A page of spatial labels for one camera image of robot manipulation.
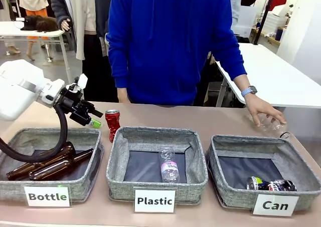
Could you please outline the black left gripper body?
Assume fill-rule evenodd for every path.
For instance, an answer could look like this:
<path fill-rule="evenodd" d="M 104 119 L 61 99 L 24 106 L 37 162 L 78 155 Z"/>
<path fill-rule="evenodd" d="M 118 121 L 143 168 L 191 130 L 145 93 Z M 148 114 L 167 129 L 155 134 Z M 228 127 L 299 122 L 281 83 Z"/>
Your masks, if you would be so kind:
<path fill-rule="evenodd" d="M 70 119 L 82 126 L 90 124 L 89 112 L 94 110 L 94 105 L 82 99 L 80 90 L 68 90 L 63 88 L 60 92 L 59 106 L 65 114 L 70 113 Z"/>

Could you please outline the person's left hand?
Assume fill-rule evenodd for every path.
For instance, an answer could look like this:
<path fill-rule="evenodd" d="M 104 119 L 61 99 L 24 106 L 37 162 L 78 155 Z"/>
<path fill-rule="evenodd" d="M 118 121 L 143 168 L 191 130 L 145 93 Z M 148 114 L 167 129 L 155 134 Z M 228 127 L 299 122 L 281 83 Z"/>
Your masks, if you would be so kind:
<path fill-rule="evenodd" d="M 281 124 L 286 124 L 286 119 L 282 112 L 273 108 L 269 103 L 260 99 L 255 94 L 245 95 L 245 102 L 249 113 L 252 116 L 254 124 L 259 127 L 261 122 L 258 114 L 266 114 L 272 117 L 272 120 L 278 120 Z"/>

